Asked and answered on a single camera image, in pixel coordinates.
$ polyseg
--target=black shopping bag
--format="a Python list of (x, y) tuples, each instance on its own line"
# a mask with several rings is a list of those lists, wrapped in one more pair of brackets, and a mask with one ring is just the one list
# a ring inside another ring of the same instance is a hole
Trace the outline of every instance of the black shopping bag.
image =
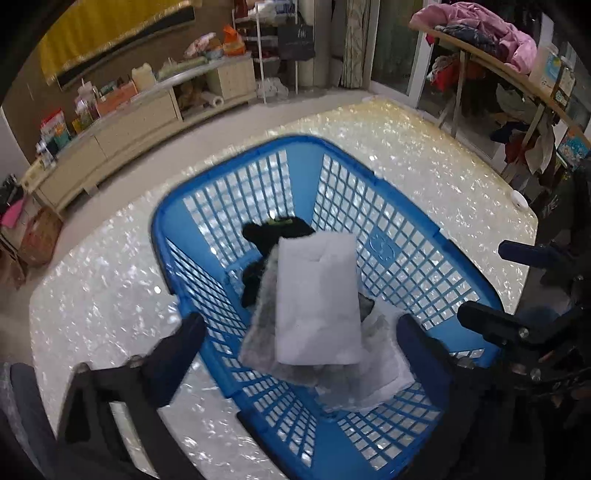
[(306, 24), (285, 24), (277, 28), (279, 56), (282, 60), (314, 58), (314, 28)]

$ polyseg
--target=countertop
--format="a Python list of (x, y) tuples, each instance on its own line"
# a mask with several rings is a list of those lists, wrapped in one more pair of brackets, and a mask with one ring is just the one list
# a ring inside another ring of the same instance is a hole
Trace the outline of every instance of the countertop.
[(194, 67), (192, 69), (185, 70), (184, 72), (177, 73), (176, 75), (173, 75), (163, 80), (162, 82), (157, 82), (156, 85), (154, 85), (152, 88), (139, 92), (137, 95), (132, 97), (129, 102), (123, 103), (120, 107), (118, 107), (116, 110), (112, 111), (108, 115), (105, 115), (95, 120), (91, 126), (89, 126), (86, 130), (76, 135), (62, 150), (58, 152), (57, 159), (59, 160), (60, 157), (64, 157), (68, 154), (68, 152), (74, 150), (77, 145), (84, 141), (85, 138), (91, 137), (92, 135), (96, 135), (104, 127), (107, 127), (109, 124), (111, 124), (113, 120), (118, 118), (120, 115), (127, 113), (129, 108), (137, 108), (142, 103), (145, 103), (147, 100), (151, 100), (156, 96), (161, 95), (162, 92), (168, 91), (176, 85), (180, 85), (181, 83), (184, 83), (187, 80), (203, 75), (211, 70), (218, 69), (219, 67), (223, 67), (224, 65), (238, 63), (240, 61), (244, 61), (250, 58), (250, 52), (247, 52), (245, 55), (240, 55), (237, 57), (222, 57), (219, 60), (212, 60), (206, 63), (205, 65), (200, 65), (199, 67)]
[[(528, 269), (502, 260), (497, 247), (504, 239), (533, 244), (533, 212), (517, 210), (511, 188), (449, 135), (414, 112), (371, 99), (271, 129), (198, 162), (120, 210), (48, 272), (31, 298), (30, 322), (41, 397), (54, 428), (73, 365), (121, 365), (147, 353), (180, 321), (150, 244), (158, 202), (186, 178), (293, 133), (331, 141), (394, 184), (483, 272), (505, 310), (515, 311)], [(173, 403), (160, 412), (206, 478), (282, 478), (244, 432), (236, 411), (196, 357)], [(134, 460), (150, 471), (131, 431), (124, 436)]]

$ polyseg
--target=yellow curtain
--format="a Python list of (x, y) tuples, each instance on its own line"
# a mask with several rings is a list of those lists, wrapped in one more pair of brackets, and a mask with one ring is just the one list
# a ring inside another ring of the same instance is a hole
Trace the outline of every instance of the yellow curtain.
[(201, 0), (77, 0), (39, 43), (47, 83), (191, 4)]

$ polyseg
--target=snack package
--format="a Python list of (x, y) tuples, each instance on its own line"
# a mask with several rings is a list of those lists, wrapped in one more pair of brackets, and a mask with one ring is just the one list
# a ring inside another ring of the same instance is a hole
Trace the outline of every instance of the snack package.
[(205, 50), (207, 50), (210, 40), (214, 39), (215, 37), (216, 34), (213, 32), (199, 37), (197, 40), (195, 40), (187, 47), (184, 53), (184, 57), (186, 59), (192, 59), (195, 55), (204, 52)]
[(223, 28), (223, 51), (228, 57), (244, 55), (246, 53), (246, 46), (242, 41), (242, 37), (231, 25), (226, 25)]

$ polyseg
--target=brown wall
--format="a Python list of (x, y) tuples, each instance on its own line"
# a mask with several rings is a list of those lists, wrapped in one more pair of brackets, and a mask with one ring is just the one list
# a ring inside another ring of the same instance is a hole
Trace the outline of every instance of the brown wall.
[[(195, 9), (195, 22), (170, 32), (155, 35), (136, 47), (117, 54), (84, 75), (98, 87), (118, 77), (127, 78), (131, 69), (149, 63), (157, 72), (168, 57), (182, 60), (183, 52), (197, 37), (214, 31), (223, 40), (222, 28), (232, 22), (232, 0), (203, 0), (203, 6)], [(74, 99), (78, 95), (80, 81), (65, 91), (56, 83), (47, 85), (38, 53), (34, 50), (14, 80), (2, 104), (8, 123), (29, 162), (35, 160), (35, 143), (39, 141), (41, 120), (52, 111), (61, 108), (70, 124), (75, 119)]]

